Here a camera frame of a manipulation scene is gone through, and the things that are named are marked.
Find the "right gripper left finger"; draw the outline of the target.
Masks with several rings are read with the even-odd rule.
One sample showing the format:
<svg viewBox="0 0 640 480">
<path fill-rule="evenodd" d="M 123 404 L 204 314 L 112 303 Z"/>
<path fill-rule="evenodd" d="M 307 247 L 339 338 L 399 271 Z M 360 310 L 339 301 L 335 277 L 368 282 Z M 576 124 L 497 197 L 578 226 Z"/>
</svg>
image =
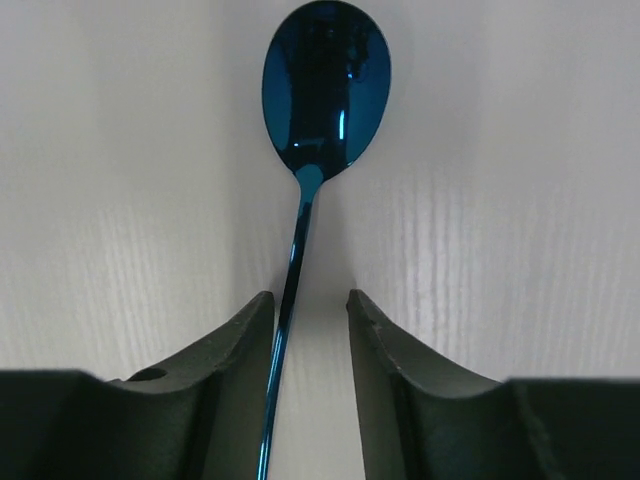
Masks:
<svg viewBox="0 0 640 480">
<path fill-rule="evenodd" d="M 80 370 L 1 374 L 5 479 L 252 479 L 274 298 L 126 380 Z"/>
</svg>

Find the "blue metallic spoon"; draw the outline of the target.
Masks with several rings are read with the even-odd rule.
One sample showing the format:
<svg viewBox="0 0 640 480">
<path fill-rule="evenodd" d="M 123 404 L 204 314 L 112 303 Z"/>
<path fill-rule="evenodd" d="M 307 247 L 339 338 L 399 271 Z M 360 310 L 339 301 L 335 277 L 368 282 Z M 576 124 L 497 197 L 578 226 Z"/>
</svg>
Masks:
<svg viewBox="0 0 640 480">
<path fill-rule="evenodd" d="M 276 30 L 265 58 L 262 109 L 267 133 L 300 191 L 281 297 L 256 476 L 268 475 L 277 401 L 313 202 L 373 140 L 391 86 L 391 56 L 376 22 L 344 1 L 312 1 Z"/>
</svg>

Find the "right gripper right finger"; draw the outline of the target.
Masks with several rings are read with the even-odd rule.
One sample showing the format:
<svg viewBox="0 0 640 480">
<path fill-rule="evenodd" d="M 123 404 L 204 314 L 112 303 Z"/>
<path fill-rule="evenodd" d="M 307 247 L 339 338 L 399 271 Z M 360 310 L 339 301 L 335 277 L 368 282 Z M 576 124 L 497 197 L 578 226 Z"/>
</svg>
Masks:
<svg viewBox="0 0 640 480">
<path fill-rule="evenodd" d="M 494 381 L 395 323 L 362 291 L 347 302 L 369 479 L 635 479 L 639 383 Z"/>
</svg>

